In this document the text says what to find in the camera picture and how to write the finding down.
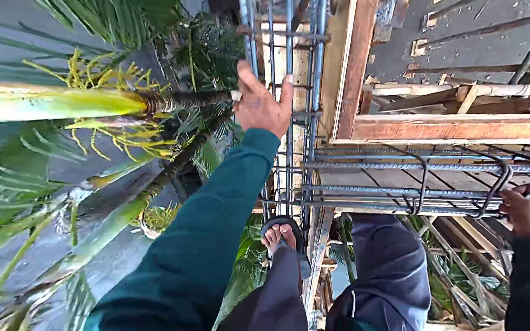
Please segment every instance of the toe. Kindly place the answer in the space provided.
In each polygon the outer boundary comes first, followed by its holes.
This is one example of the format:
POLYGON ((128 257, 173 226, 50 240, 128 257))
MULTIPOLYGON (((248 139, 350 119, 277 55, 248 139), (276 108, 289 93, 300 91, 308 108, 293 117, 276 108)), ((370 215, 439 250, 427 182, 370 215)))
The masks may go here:
POLYGON ((291 226, 289 224, 284 224, 279 227, 279 230, 282 232, 282 236, 286 239, 287 244, 291 248, 296 249, 296 237, 291 230, 291 226))
POLYGON ((269 239, 269 245, 274 245, 277 241, 275 237, 275 231, 273 231, 273 229, 267 230, 267 232, 265 232, 265 237, 269 239))
POLYGON ((282 239, 282 232, 279 230, 279 224, 274 224, 271 228, 275 234, 276 241, 280 241, 282 239))

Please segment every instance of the rebar cage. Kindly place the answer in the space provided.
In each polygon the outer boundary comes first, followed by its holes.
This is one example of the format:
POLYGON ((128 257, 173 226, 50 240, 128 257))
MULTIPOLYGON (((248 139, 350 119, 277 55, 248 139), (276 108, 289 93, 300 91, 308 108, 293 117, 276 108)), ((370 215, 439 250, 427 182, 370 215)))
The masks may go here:
POLYGON ((298 4, 292 0, 285 0, 280 4, 274 3, 273 0, 259 3, 253 0, 240 0, 240 14, 241 23, 246 30, 244 42, 247 61, 250 62, 255 76, 269 82, 268 87, 276 98, 279 95, 279 86, 283 77, 287 74, 294 74, 295 52, 301 52, 300 56, 304 58, 307 56, 306 82, 305 84, 299 84, 299 81, 294 82, 296 90, 305 93, 304 108, 293 111, 292 125, 286 134, 289 138, 282 141, 281 151, 277 153, 274 160, 273 190, 270 190, 266 184, 261 191, 264 217, 266 219, 270 217, 270 207, 275 207, 278 215, 294 216, 304 231, 303 238, 306 245, 308 238, 306 234, 310 228, 310 208, 305 202, 312 201, 312 190, 303 191, 302 188, 312 185, 314 169, 304 168, 301 165, 314 162, 314 141, 317 119, 320 114, 321 72, 325 41, 328 40, 328 36, 325 35, 328 17, 327 1, 313 0, 309 2, 308 8, 299 8, 298 4), (282 5, 284 10, 277 10, 277 5, 282 5), (266 15, 261 17, 267 17, 267 21, 263 19, 259 23, 266 24, 266 28, 255 22, 255 13, 261 12, 266 12, 266 15), (284 13, 283 16, 286 19, 284 30, 275 29, 279 22, 274 20, 274 12, 284 13), (306 25, 300 25, 300 18, 305 12, 310 15, 309 22, 306 25), (262 45, 259 47, 268 48, 268 54, 257 48, 257 39, 261 38, 265 47, 262 45), (276 51, 280 48, 284 50, 286 58, 285 72, 282 75, 279 75, 279 68, 276 67, 276 58, 280 57, 276 51), (262 72, 259 72, 258 54, 269 57, 268 68, 261 67, 262 72), (294 140, 302 140, 303 143, 296 144, 294 140))
POLYGON ((261 191, 266 219, 274 209, 277 215, 299 219, 307 244, 311 206, 367 213, 491 217, 499 215, 500 190, 530 185, 530 145, 316 148, 317 139, 323 138, 317 137, 316 128, 330 14, 326 0, 310 1, 307 10, 300 9, 302 5, 292 0, 279 4, 240 0, 243 26, 239 30, 245 34, 246 58, 274 96, 279 95, 283 76, 295 74, 296 54, 307 56, 305 68, 300 67, 306 72, 305 84, 295 82, 296 89, 305 93, 304 107, 300 104, 298 109, 294 104, 292 125, 275 158, 273 181, 261 191), (308 23, 297 24, 307 16, 300 12, 308 12, 308 23), (283 17, 284 23, 275 21, 275 13, 283 14, 277 19, 283 17), (285 56, 279 56, 280 49, 285 56), (283 57, 285 71, 280 74, 276 58, 283 57), (313 184, 315 171, 317 184, 313 184))

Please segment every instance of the foot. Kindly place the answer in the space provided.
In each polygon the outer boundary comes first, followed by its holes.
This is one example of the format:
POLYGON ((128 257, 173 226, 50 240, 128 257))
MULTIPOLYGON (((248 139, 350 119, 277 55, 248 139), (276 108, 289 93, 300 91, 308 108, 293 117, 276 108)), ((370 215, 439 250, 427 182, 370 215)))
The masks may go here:
POLYGON ((282 239, 286 240, 287 245, 292 249, 296 249, 296 237, 291 231, 291 226, 289 224, 274 224, 271 229, 265 232, 265 237, 261 238, 261 243, 267 247, 269 256, 273 257, 273 250, 277 247, 277 244, 282 239))

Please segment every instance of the flip-flop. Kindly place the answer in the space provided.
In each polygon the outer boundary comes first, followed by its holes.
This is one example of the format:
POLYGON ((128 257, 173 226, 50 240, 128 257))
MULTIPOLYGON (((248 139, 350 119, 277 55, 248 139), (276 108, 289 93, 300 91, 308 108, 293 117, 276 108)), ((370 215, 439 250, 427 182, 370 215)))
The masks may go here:
POLYGON ((296 237, 296 249, 292 249, 290 245, 287 244, 286 239, 282 237, 277 246, 273 249, 273 254, 275 254, 277 249, 283 245, 291 249, 291 251, 298 257, 298 266, 300 267, 301 278, 307 279, 312 273, 312 268, 310 267, 310 261, 304 253, 304 243, 302 241, 301 231, 298 227, 298 224, 288 215, 274 216, 270 218, 267 223, 263 224, 263 228, 261 229, 261 238, 265 237, 265 232, 271 229, 274 224, 279 224, 280 226, 288 224, 291 227, 291 232, 294 234, 294 237, 296 237))

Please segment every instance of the pant leg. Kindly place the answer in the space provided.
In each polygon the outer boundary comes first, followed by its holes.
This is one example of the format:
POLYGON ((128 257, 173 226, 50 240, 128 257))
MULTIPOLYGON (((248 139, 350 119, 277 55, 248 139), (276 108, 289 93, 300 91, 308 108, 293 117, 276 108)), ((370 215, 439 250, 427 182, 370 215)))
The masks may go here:
POLYGON ((422 331, 431 290, 421 243, 393 215, 354 215, 351 236, 357 280, 335 301, 326 329, 347 317, 379 330, 422 331))
POLYGON ((290 248, 279 247, 263 286, 233 308, 218 331, 307 330, 299 284, 298 258, 290 248))

